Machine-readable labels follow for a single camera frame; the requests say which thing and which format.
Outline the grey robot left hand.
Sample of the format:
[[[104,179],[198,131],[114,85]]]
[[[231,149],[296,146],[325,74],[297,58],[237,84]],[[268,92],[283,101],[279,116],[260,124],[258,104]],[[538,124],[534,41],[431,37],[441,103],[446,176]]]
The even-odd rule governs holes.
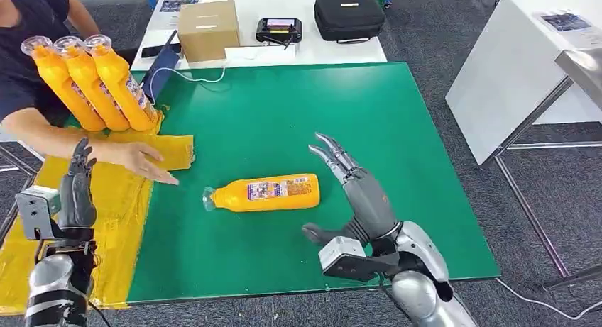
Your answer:
[[[57,214],[60,228],[91,228],[97,218],[90,189],[97,159],[89,160],[92,147],[88,143],[88,138],[82,138],[75,146],[67,174],[60,182],[61,210]]]

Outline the person's right hand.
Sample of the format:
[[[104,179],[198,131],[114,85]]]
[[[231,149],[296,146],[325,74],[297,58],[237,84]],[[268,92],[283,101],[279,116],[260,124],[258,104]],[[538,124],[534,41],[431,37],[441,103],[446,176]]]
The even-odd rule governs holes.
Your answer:
[[[158,150],[146,143],[103,143],[102,149],[95,155],[102,162],[121,165],[151,181],[179,184],[171,173],[156,165],[156,162],[162,162],[164,158]]]

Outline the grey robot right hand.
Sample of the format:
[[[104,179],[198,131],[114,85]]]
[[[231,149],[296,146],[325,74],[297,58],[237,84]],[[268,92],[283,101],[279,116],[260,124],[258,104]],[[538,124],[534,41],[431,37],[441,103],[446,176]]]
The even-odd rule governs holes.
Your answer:
[[[339,180],[353,211],[351,219],[339,230],[324,230],[314,223],[302,226],[302,232],[313,243],[326,245],[337,236],[358,240],[362,246],[383,238],[395,230],[400,221],[380,183],[332,137],[315,133],[327,150],[309,145],[311,153],[319,156]]]

